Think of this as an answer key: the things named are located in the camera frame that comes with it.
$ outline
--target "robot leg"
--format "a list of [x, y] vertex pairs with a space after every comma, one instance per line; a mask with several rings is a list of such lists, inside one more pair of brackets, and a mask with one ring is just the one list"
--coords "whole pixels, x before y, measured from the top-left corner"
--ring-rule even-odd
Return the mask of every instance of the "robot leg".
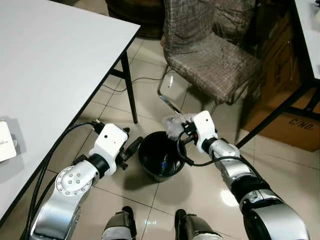
[[174, 217], [175, 240], [222, 240], [208, 223], [195, 214], [179, 209]]
[[117, 212], [105, 226], [101, 240], [135, 240], [137, 235], [134, 212], [129, 206]]

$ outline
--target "white device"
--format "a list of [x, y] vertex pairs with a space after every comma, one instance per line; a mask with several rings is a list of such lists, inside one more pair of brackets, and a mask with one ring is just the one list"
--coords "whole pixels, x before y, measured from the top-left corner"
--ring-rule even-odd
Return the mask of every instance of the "white device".
[[0, 120], [0, 162], [17, 155], [15, 143], [11, 137], [8, 124]]
[[99, 154], [107, 161], [109, 169], [104, 175], [111, 176], [117, 170], [115, 159], [120, 148], [127, 140], [128, 135], [112, 123], [106, 124], [102, 129], [89, 155]]
[[202, 149], [202, 143], [204, 142], [204, 140], [210, 138], [218, 138], [215, 124], [208, 111], [202, 111], [193, 116], [192, 121], [198, 133], [198, 142], [196, 143], [196, 148], [200, 153], [204, 153], [205, 151]]

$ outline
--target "white table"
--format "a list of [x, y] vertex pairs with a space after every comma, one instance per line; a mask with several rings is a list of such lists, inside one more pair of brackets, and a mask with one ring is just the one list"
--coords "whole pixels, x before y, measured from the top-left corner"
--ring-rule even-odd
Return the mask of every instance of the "white table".
[[[238, 142], [236, 145], [238, 148], [245, 145], [282, 113], [320, 121], [320, 114], [313, 112], [320, 101], [320, 23], [315, 21], [315, 15], [320, 7], [315, 3], [315, 0], [294, 0], [291, 2], [290, 13], [294, 28], [292, 44], [298, 57], [299, 66], [303, 70], [301, 86]], [[317, 90], [307, 106], [304, 109], [292, 107], [292, 104], [311, 88], [317, 88]]]
[[294, 2], [313, 77], [320, 80], [320, 22], [315, 21], [315, 15], [320, 7], [314, 0], [294, 0]]
[[126, 50], [138, 29], [53, 1], [0, 1], [0, 119], [20, 148], [0, 163], [0, 226], [109, 74], [125, 78], [137, 122]]

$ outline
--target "cardboard box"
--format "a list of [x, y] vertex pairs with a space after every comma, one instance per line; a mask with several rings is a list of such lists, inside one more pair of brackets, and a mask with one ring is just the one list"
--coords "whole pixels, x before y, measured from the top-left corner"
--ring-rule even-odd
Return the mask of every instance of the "cardboard box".
[[[314, 92], [315, 89], [311, 89], [292, 106], [303, 109]], [[242, 128], [252, 131], [290, 94], [290, 91], [282, 92], [268, 102], [260, 101], [256, 103], [243, 122]], [[320, 103], [315, 107], [314, 112], [320, 114]], [[278, 116], [259, 134], [310, 152], [320, 149], [320, 121], [289, 113], [283, 113]]]
[[[241, 116], [241, 127], [252, 131], [301, 86], [299, 60], [292, 46], [294, 36], [287, 14], [262, 48], [263, 72], [248, 87]], [[315, 89], [301, 97], [293, 107], [304, 109]], [[320, 103], [314, 109], [320, 113]], [[320, 149], [320, 121], [283, 113], [259, 134], [289, 145], [316, 151]]]

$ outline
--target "beige floor tile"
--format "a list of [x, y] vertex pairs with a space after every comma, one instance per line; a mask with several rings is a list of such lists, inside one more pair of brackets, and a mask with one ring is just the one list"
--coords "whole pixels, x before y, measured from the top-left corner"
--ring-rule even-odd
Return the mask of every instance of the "beige floor tile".
[[164, 49], [159, 40], [143, 40], [135, 59], [161, 66], [167, 64], [164, 57]]
[[111, 98], [113, 92], [114, 91], [112, 91], [111, 89], [109, 89], [109, 88], [107, 88], [107, 87], [102, 85], [100, 87], [100, 89], [98, 90], [98, 92], [94, 95], [92, 101], [97, 103], [97, 104], [107, 105], [107, 103], [109, 102], [109, 99]]
[[[155, 64], [133, 60], [130, 65], [132, 79], [139, 77], [150, 77], [159, 79], [162, 77], [164, 68]], [[173, 82], [171, 82], [171, 74], [168, 74], [162, 85], [163, 94], [168, 96], [178, 108], [181, 107], [188, 82], [173, 74]], [[161, 121], [164, 117], [174, 115], [175, 113], [169, 108], [157, 95], [159, 81], [150, 79], [140, 79], [133, 85], [135, 104], [137, 113], [141, 116]], [[125, 83], [121, 82], [118, 89], [124, 89]], [[130, 111], [129, 99], [127, 91], [116, 92], [110, 99], [109, 106]]]
[[81, 207], [81, 216], [72, 236], [73, 240], [98, 240], [108, 220], [124, 206], [130, 206], [135, 214], [137, 240], [142, 234], [148, 219], [150, 207], [114, 195], [104, 190], [93, 188]]
[[[248, 133], [249, 132], [247, 130], [240, 129], [235, 136], [236, 144], [239, 143], [245, 136], [247, 136]], [[256, 149], [255, 137], [253, 137], [250, 141], [248, 141], [242, 148], [251, 149], [251, 150]]]
[[[129, 127], [129, 140], [125, 148], [132, 143], [137, 137], [145, 137], [149, 133], [161, 131], [164, 129], [162, 124], [144, 117], [138, 118], [138, 124], [134, 124], [130, 112], [107, 107], [103, 112], [100, 121], [103, 123], [114, 123], [121, 128]], [[88, 155], [92, 149], [97, 134], [92, 132], [79, 152]], [[97, 186], [109, 192], [124, 196], [131, 200], [151, 206], [156, 193], [157, 184], [148, 178], [140, 166], [138, 153], [132, 156], [128, 161], [128, 168], [122, 170], [117, 168], [115, 174], [111, 177], [102, 178]]]
[[[191, 159], [199, 163], [209, 160], [207, 155], [198, 153], [192, 145], [188, 148]], [[250, 159], [253, 150], [246, 151], [243, 155], [253, 162]], [[201, 216], [220, 233], [247, 239], [238, 203], [223, 182], [221, 172], [213, 165], [185, 165], [177, 175], [159, 184], [152, 207], [172, 215], [177, 209], [185, 209]]]
[[132, 57], [129, 57], [129, 56], [128, 56], [129, 65], [132, 63], [133, 60], [134, 60], [134, 59], [133, 59]]
[[261, 135], [255, 136], [255, 154], [268, 154], [311, 168], [320, 169], [320, 150], [315, 152], [290, 146]]
[[203, 110], [208, 110], [211, 112], [214, 105], [215, 103], [212, 99], [210, 99], [210, 97], [190, 84], [184, 99], [182, 112], [185, 114], [199, 113]]
[[[99, 118], [104, 108], [105, 106], [102, 104], [90, 102], [77, 120], [77, 123], [96, 120]], [[54, 152], [48, 169], [59, 173], [62, 169], [70, 166], [90, 131], [91, 127], [89, 125], [84, 125], [70, 132]]]
[[254, 165], [270, 187], [305, 221], [311, 239], [320, 239], [320, 172], [266, 154]]
[[255, 151], [249, 148], [241, 148], [240, 154], [252, 165], [254, 165]]
[[212, 114], [212, 120], [220, 138], [225, 138], [232, 144], [235, 143], [241, 111], [242, 105], [240, 103], [221, 104], [216, 107]]
[[129, 58], [134, 58], [144, 40], [136, 37], [126, 51]]
[[108, 12], [107, 4], [105, 0], [78, 0], [73, 4], [73, 6], [76, 8], [88, 10], [97, 14]]
[[114, 93], [114, 91], [111, 90], [110, 88], [116, 89], [120, 81], [124, 81], [124, 79], [119, 78], [117, 76], [110, 75], [105, 80], [105, 82], [103, 83], [100, 89], [105, 91], [107, 90], [108, 93]]
[[[235, 238], [229, 237], [220, 233], [224, 240], [235, 240]], [[151, 210], [150, 217], [147, 221], [146, 228], [143, 234], [143, 240], [175, 240], [175, 217], [158, 211], [156, 209]]]
[[107, 9], [105, 10], [105, 12], [100, 12], [100, 14], [102, 14], [102, 15], [105, 15], [105, 16], [110, 16], [109, 15], [109, 11], [108, 11], [108, 6], [107, 6]]
[[[46, 171], [42, 185], [40, 187], [39, 195], [46, 188], [47, 184], [56, 174], [51, 171]], [[18, 240], [26, 226], [29, 206], [31, 203], [32, 194], [38, 178], [32, 182], [28, 190], [22, 196], [18, 204], [15, 206], [7, 220], [0, 228], [0, 239], [2, 240]]]

